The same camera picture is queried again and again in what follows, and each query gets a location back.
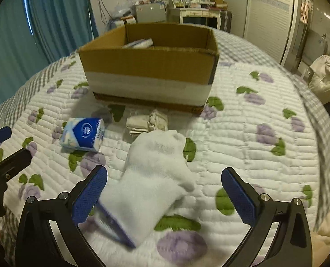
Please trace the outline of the blue tissue pack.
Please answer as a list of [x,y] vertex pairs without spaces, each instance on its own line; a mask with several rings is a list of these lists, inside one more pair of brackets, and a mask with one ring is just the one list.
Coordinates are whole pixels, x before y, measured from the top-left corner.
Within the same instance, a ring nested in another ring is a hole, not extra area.
[[61,147],[98,152],[103,141],[105,124],[102,118],[72,117],[59,140]]

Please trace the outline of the white sock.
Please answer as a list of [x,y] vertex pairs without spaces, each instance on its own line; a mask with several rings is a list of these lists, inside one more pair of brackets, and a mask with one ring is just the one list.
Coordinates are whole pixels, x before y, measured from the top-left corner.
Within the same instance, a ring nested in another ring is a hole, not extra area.
[[175,130],[143,133],[133,141],[122,177],[106,184],[96,204],[94,220],[103,234],[137,248],[174,202],[194,191],[185,143]]

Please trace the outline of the small cream cloth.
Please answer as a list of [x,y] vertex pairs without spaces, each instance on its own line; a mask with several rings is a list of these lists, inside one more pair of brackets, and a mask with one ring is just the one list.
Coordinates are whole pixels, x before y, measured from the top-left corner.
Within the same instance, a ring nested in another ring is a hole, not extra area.
[[153,110],[150,115],[135,115],[128,117],[126,128],[129,134],[136,138],[140,134],[149,133],[154,130],[168,130],[168,117],[158,110]]

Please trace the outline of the packaged item black border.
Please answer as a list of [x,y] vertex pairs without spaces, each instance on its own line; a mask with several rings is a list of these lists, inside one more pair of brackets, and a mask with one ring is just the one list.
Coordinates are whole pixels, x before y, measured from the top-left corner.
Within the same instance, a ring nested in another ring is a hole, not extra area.
[[153,46],[153,40],[149,39],[140,39],[134,42],[130,42],[123,46],[123,49],[145,49]]

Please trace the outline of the teal left curtain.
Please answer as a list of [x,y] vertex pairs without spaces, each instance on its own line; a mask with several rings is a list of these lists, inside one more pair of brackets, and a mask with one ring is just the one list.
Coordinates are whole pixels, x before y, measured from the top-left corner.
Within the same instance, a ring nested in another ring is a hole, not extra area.
[[97,36],[90,0],[0,0],[0,104]]

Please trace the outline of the white suitcase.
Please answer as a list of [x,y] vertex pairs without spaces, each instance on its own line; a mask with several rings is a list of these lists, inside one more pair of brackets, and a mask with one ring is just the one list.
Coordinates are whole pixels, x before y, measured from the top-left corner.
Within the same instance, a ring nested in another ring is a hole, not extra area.
[[116,19],[116,20],[111,20],[108,23],[107,29],[108,31],[122,27],[126,24],[135,24],[136,23],[136,18],[133,17],[132,15],[130,16],[126,16],[120,19]]

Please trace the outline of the white clothes pile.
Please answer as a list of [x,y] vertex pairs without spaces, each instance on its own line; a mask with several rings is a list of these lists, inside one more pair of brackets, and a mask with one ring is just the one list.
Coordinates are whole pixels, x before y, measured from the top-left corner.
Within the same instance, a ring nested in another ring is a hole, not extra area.
[[309,88],[322,104],[330,102],[330,56],[322,55],[310,65]]

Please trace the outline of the brown cardboard box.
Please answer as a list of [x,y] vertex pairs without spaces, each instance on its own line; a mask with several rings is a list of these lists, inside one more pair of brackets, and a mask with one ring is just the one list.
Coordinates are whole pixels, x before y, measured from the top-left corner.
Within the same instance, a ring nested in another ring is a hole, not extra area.
[[[149,38],[152,47],[123,49]],[[210,96],[219,61],[214,29],[192,24],[129,24],[77,52],[96,99],[194,115]]]

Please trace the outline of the grey mini fridge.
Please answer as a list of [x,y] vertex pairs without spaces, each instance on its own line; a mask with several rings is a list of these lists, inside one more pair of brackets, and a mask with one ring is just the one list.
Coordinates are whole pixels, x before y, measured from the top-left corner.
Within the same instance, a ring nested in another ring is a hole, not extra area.
[[160,2],[135,6],[138,23],[166,22],[166,6]]

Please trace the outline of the white dressing table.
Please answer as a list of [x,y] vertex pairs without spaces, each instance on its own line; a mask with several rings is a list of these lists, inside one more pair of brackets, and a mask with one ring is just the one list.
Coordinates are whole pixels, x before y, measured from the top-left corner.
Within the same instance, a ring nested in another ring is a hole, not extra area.
[[205,24],[208,26],[209,19],[216,19],[217,30],[221,29],[221,10],[216,8],[168,8],[167,22],[174,22],[177,24],[184,24],[185,18],[203,18]]

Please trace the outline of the white sliding wardrobe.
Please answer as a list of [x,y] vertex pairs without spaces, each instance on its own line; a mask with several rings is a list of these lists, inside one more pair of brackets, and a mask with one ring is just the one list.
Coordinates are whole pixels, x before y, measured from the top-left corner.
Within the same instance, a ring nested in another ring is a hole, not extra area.
[[232,14],[231,34],[281,63],[291,32],[294,0],[225,0]]

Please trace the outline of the dark suitcase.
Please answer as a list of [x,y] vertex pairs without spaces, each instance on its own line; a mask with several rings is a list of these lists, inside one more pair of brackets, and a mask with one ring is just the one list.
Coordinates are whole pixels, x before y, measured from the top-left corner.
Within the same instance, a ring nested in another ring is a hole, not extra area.
[[228,10],[223,10],[220,12],[220,17],[221,17],[220,30],[224,32],[231,32],[232,13]]

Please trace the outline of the hanging pink clothes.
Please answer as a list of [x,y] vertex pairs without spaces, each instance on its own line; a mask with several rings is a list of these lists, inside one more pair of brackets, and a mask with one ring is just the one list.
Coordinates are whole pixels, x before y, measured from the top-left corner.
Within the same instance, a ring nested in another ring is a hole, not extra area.
[[300,22],[307,24],[309,14],[313,10],[314,4],[311,0],[301,0]]

